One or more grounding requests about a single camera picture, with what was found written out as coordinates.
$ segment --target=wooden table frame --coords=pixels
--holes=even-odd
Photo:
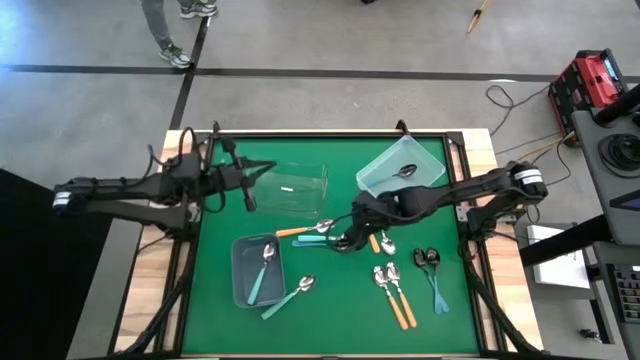
[[[161,155],[162,161],[178,154],[178,139],[180,133],[181,131],[178,130],[167,133]],[[210,131],[197,131],[198,141],[200,142],[200,139],[205,139],[209,133]],[[432,135],[443,139],[443,144],[449,148],[449,151],[445,151],[445,156],[448,162],[450,181],[460,181],[472,176],[482,175],[497,167],[491,145],[491,138],[487,129],[418,129],[411,130],[411,133],[416,136]],[[235,138],[247,138],[304,136],[394,137],[402,133],[400,130],[223,130],[220,134],[233,136]],[[185,152],[191,148],[191,139],[188,135],[185,138],[184,146]],[[490,199],[491,197],[478,199],[477,204],[482,206]],[[508,235],[513,235],[512,226],[506,224],[500,224],[496,230]],[[163,235],[164,234],[155,227],[145,227],[140,237],[139,247],[149,244],[161,238]],[[193,261],[195,261],[197,241],[195,242],[194,249],[191,249],[190,246],[191,244],[188,242],[161,240],[136,256],[132,264],[128,289],[125,292],[121,304],[120,316],[114,329],[110,353],[126,349],[147,327],[158,309],[160,309],[163,300],[168,296],[169,291],[176,286],[177,279],[185,270],[187,257],[193,256]],[[502,309],[527,341],[538,349],[541,349],[542,342],[540,333],[538,331],[524,269],[520,262],[517,244],[510,239],[496,236],[488,239],[486,246],[485,244],[481,244],[479,248],[476,248],[475,244],[470,243],[470,247],[472,252],[477,251],[478,253],[474,265],[476,271],[487,285],[487,288],[495,294]],[[473,290],[470,289],[469,291],[474,321],[476,322],[476,336],[478,338],[479,348],[513,351],[515,348],[508,339],[505,339],[501,330],[495,326],[496,322],[482,299],[480,299]],[[171,309],[168,317],[161,325],[158,335],[147,347],[147,352],[169,351],[173,355],[181,355],[189,292],[190,285],[187,292],[180,296],[181,299],[178,300]],[[167,340],[171,339],[173,339],[173,343],[169,344]],[[231,357],[225,354],[202,356]],[[407,356],[432,357],[442,355],[403,355],[403,357]]]

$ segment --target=black metal frame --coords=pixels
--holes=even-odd
[[[196,141],[200,143],[206,140],[209,134],[210,132],[197,133],[198,137]],[[246,138],[277,139],[277,138],[317,138],[317,137],[322,137],[327,139],[347,138],[347,137],[349,138],[352,138],[352,137],[354,138],[393,138],[393,137],[398,137],[400,134],[401,133],[399,133],[396,130],[389,130],[384,132],[360,132],[360,131],[339,131],[339,130],[336,132],[323,132],[323,131],[260,132],[260,131],[257,131],[257,132],[246,132],[246,133],[234,132],[234,131],[222,131],[220,133],[220,135],[232,136],[235,139],[243,139],[243,138],[244,139]],[[455,177],[455,169],[453,167],[453,155],[451,150],[451,146],[455,146],[458,152],[458,157],[460,160],[460,165],[462,168],[462,175],[463,175],[463,179],[459,179],[459,180],[464,180],[471,177],[471,171],[469,168],[469,162],[467,158],[466,148],[464,144],[464,137],[462,132],[420,132],[420,133],[414,132],[412,136],[417,138],[425,138],[425,137],[435,138],[441,141],[445,159],[447,162],[446,168],[447,168],[449,181],[458,180]],[[211,160],[213,159],[216,140],[217,139],[213,139],[213,141],[207,142],[206,155],[205,155],[205,161],[207,163],[210,163]],[[204,199],[201,200],[198,205],[202,206],[203,202],[204,202]],[[462,223],[458,220],[457,216],[456,216],[456,223],[458,224],[459,241],[461,243],[464,243],[465,246],[467,246],[468,241],[467,239],[461,236],[460,229],[462,228]],[[123,296],[123,300],[120,305],[119,317],[116,320],[116,325],[114,327],[114,331],[111,339],[111,345],[109,348],[109,355],[101,359],[116,359],[116,358],[117,359],[124,359],[124,358],[147,359],[152,357],[158,358],[158,359],[168,359],[168,358],[181,357],[182,345],[184,340],[184,332],[186,327],[186,318],[189,310],[189,298],[191,295],[191,286],[192,286],[191,279],[193,278],[193,271],[195,269],[195,260],[196,260],[201,227],[202,227],[201,219],[199,219],[196,222],[190,223],[190,229],[192,229],[190,231],[190,234],[185,234],[185,236],[182,236],[182,237],[179,236],[174,241],[174,244],[172,246],[170,260],[169,260],[169,267],[167,269],[167,277],[166,277],[165,287],[163,292],[163,303],[158,313],[156,314],[156,316],[154,316],[154,319],[152,319],[152,322],[154,322],[155,320],[157,320],[158,322],[157,331],[154,332],[155,342],[154,342],[153,352],[152,353],[135,353],[135,354],[127,354],[127,353],[114,354],[115,343],[118,337],[118,332],[120,330],[122,316],[124,314],[124,308],[126,306],[126,299],[128,298],[128,294],[129,294],[128,286],[130,285],[131,278],[133,276],[133,271],[135,269],[135,263],[137,260],[137,255],[136,255],[136,257],[134,258],[131,264],[131,269],[129,272],[129,280],[127,282],[128,286],[127,286],[127,289],[125,290],[125,294]],[[182,274],[182,277],[186,278],[187,281],[174,284],[176,281],[176,275],[178,272],[178,259],[180,258],[180,253],[182,251],[182,244],[184,243],[184,241],[187,241],[186,235],[191,235],[188,237],[190,241],[190,246],[187,254],[187,261],[185,263],[185,268]],[[489,264],[489,256],[487,253],[486,246],[484,242],[478,242],[476,243],[476,245],[477,245],[477,251],[478,251],[477,256],[479,257],[479,261],[482,268],[483,283],[485,284],[489,292],[492,294],[492,296],[495,298],[496,296],[495,284],[491,274],[491,267]],[[485,333],[484,323],[482,321],[479,295],[469,285],[469,282],[470,282],[469,274],[466,271],[465,271],[465,274],[467,277],[467,288],[468,288],[469,300],[471,305],[471,312],[474,319],[474,327],[476,330],[476,341],[478,344],[478,350],[481,354],[491,352],[491,350],[488,349],[488,345],[487,345],[487,336]],[[173,348],[169,351],[166,351],[166,350],[163,350],[163,348],[164,348],[164,340],[165,340],[164,337],[166,334],[166,326],[168,321],[168,314],[170,310],[173,308],[173,306],[175,305],[174,302],[167,303],[167,299],[172,300],[177,297],[180,297],[180,305],[179,305],[180,307],[179,307],[178,316],[177,316],[176,331],[175,331],[176,335],[175,335],[175,338],[173,339]],[[490,313],[490,316],[492,318],[493,328],[495,332],[494,335],[495,335],[497,346],[498,346],[497,351],[498,353],[504,353],[505,351],[507,351],[505,334],[500,328],[500,326],[498,325],[498,322],[494,317],[494,315]]]

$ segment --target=metal spoon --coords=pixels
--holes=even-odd
[[[258,277],[256,281],[253,283],[253,288],[251,288],[251,293],[249,294],[249,299],[247,300],[247,304],[253,305],[256,302],[256,298],[258,297],[258,293],[260,292],[260,286],[262,285],[262,279],[264,278],[264,272],[267,270],[267,265],[269,261],[273,258],[273,255],[276,253],[276,246],[272,242],[266,243],[264,246],[264,250],[262,250],[262,258],[264,258],[264,265],[262,265],[262,269],[260,273],[258,273]]]
[[[275,314],[278,310],[280,310],[280,308],[283,307],[284,304],[289,302],[289,300],[291,300],[294,296],[296,296],[300,291],[302,292],[309,291],[313,287],[315,282],[316,282],[315,276],[313,275],[303,276],[302,279],[300,279],[300,283],[298,284],[297,289],[295,289],[289,295],[285,296],[277,304],[273,305],[272,307],[269,308],[269,310],[265,311],[264,313],[262,313],[262,315],[260,315],[262,317],[262,320],[267,320],[268,318],[270,318],[273,314]]]
[[[413,316],[413,311],[411,311],[411,307],[409,306],[409,301],[407,301],[407,297],[404,296],[404,293],[400,288],[400,270],[398,270],[396,264],[392,262],[387,263],[387,277],[398,290],[400,301],[402,301],[402,307],[404,308],[404,312],[407,314],[407,319],[409,319],[409,325],[413,328],[418,326],[418,322],[416,321],[415,316]]]
[[[391,176],[388,176],[388,177],[386,177],[386,178],[384,178],[382,180],[375,181],[375,182],[369,184],[368,187],[376,186],[376,185],[378,185],[380,183],[383,183],[383,182],[385,182],[385,181],[387,181],[389,179],[392,179],[393,177],[399,177],[399,178],[409,177],[409,176],[413,175],[416,172],[416,170],[418,170],[418,165],[416,165],[416,164],[404,165],[395,174],[393,174]]]
[[[396,314],[396,319],[398,319],[400,328],[402,330],[407,330],[409,328],[409,325],[407,325],[407,321],[404,319],[404,315],[402,315],[402,312],[400,312],[400,308],[396,303],[396,299],[391,296],[391,292],[387,287],[387,282],[389,282],[389,279],[385,276],[384,271],[382,271],[382,267],[376,266],[373,268],[373,279],[375,280],[376,284],[383,288],[385,293],[387,293],[387,298],[389,299],[391,308],[393,308],[393,312]]]
[[[431,286],[433,286],[433,291],[435,293],[435,313],[442,314],[443,312],[449,312],[449,305],[444,301],[442,295],[440,295],[440,290],[438,290],[438,276],[436,274],[436,268],[440,265],[440,253],[438,250],[434,248],[428,248],[425,253],[426,262],[433,268],[433,276],[429,275],[429,282]]]
[[[302,234],[302,233],[313,231],[313,230],[319,232],[320,234],[323,234],[329,231],[329,229],[331,228],[331,225],[333,225],[333,220],[331,219],[321,220],[317,224],[311,227],[278,230],[276,231],[276,236],[285,237],[290,235]]]
[[[396,253],[396,244],[393,243],[391,239],[387,237],[384,230],[380,232],[382,234],[382,242],[380,246],[382,246],[382,250],[387,253],[387,255],[393,255]]]

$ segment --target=gray pants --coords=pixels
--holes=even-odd
[[[142,11],[144,17],[147,18],[147,24],[153,38],[156,39],[161,49],[166,49],[172,44],[171,36],[169,35],[169,27],[167,26],[167,19],[164,16],[164,0],[141,0]],[[188,8],[194,0],[178,0],[180,6]]]

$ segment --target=red device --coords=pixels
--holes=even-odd
[[[560,76],[549,86],[549,99],[562,136],[574,130],[571,113],[605,108],[627,92],[620,69],[610,49],[581,50]],[[574,136],[565,144],[577,146]]]

